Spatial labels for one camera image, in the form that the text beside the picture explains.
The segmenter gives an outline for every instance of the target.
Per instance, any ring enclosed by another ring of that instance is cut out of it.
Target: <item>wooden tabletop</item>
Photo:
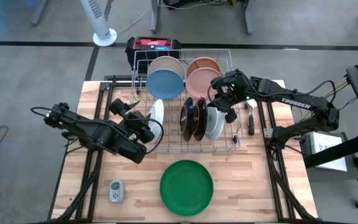
[[[93,119],[100,82],[84,82],[77,113]],[[129,87],[115,87],[113,100],[120,98],[128,103]],[[106,105],[103,98],[101,116]],[[277,126],[293,124],[288,105],[273,103]],[[267,126],[267,109],[264,108]],[[208,154],[148,154],[141,164],[120,155],[103,154],[103,163],[98,185],[94,211],[94,222],[273,222],[277,221],[270,176],[267,167],[265,146],[261,134],[257,110],[253,110],[255,135],[247,134],[247,112],[241,109],[240,117],[243,132],[239,135],[241,146],[233,153]],[[110,113],[109,119],[119,121]],[[296,140],[288,145],[300,149]],[[78,147],[74,143],[68,150]],[[317,217],[316,207],[301,154],[283,150],[288,181],[292,192],[306,210]],[[53,206],[52,218],[57,218],[69,206],[80,189],[86,149],[80,149],[66,156],[58,192]],[[208,169],[214,182],[211,203],[201,213],[192,217],[181,217],[172,213],[160,198],[159,184],[164,170],[172,163],[190,159]],[[120,204],[109,200],[109,184],[114,179],[124,183],[125,198]],[[288,217],[283,193],[280,198],[284,217]],[[85,199],[83,215],[88,211],[89,195]]]

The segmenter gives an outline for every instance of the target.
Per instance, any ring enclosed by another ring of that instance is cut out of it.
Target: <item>floor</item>
[[[102,10],[108,0],[99,0]],[[49,0],[38,27],[30,25],[37,1],[0,0],[0,41],[91,42],[92,27],[78,0]],[[149,1],[114,0],[108,25],[131,24]],[[149,31],[150,10],[118,42],[132,36],[171,37],[183,43],[358,46],[358,1],[257,0],[255,30],[245,35],[242,2],[189,10],[161,8],[160,31]],[[38,222],[47,218],[63,159],[60,131],[30,112],[33,106],[67,102],[75,109],[93,47],[0,46],[0,125],[9,132],[0,145],[0,223]],[[287,88],[310,90],[323,80],[342,80],[358,64],[358,50],[232,49],[233,67],[247,75],[282,79]],[[129,75],[124,48],[101,48],[91,80]],[[325,86],[316,95],[329,90]],[[337,96],[341,107],[354,97],[351,88]],[[295,119],[300,118],[294,109]],[[358,135],[358,102],[341,111],[339,131]],[[358,223],[356,181],[312,182],[323,220]]]

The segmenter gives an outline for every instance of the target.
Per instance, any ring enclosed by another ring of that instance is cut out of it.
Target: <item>blue plate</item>
[[[183,80],[177,72],[161,68],[148,75],[146,88],[152,96],[170,100],[182,93]]]

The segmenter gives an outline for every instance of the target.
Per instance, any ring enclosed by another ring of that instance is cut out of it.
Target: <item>black plate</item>
[[[188,142],[193,133],[194,106],[193,99],[187,98],[180,111],[180,131],[184,140]]]
[[[208,117],[206,101],[201,97],[194,105],[193,135],[197,141],[201,141],[206,130]]]

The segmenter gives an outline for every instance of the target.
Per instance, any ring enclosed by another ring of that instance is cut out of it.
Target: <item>dish rack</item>
[[[153,51],[136,51],[135,61],[132,74],[131,85],[131,103],[139,101],[139,104],[135,107],[135,110],[140,111],[143,115],[148,115],[150,108],[157,100],[152,96],[145,87],[145,81],[147,74],[139,73],[139,63],[143,65],[149,64],[153,59],[148,59],[147,55],[155,54],[155,56],[171,56],[179,55],[179,61],[183,64],[185,71],[187,71],[188,65],[198,57],[210,57],[213,58],[221,67],[221,73],[224,75],[226,72],[233,70],[232,59],[230,50],[228,49],[186,49],[186,50],[153,50]],[[186,82],[187,74],[185,74],[184,83]],[[207,137],[201,141],[196,141],[194,136],[191,137],[189,142],[186,142],[180,131],[180,111],[185,100],[188,97],[192,97],[186,91],[186,88],[182,91],[181,95],[171,100],[163,100],[164,104],[164,136],[160,145],[153,153],[161,154],[185,154],[185,153],[229,153],[234,152],[241,146],[239,138],[243,137],[241,128],[241,117],[239,116],[240,109],[237,105],[234,106],[234,110],[237,114],[237,119],[231,124],[224,122],[224,128],[221,135],[215,141],[210,141]],[[148,149],[151,149],[155,144],[146,144]]]

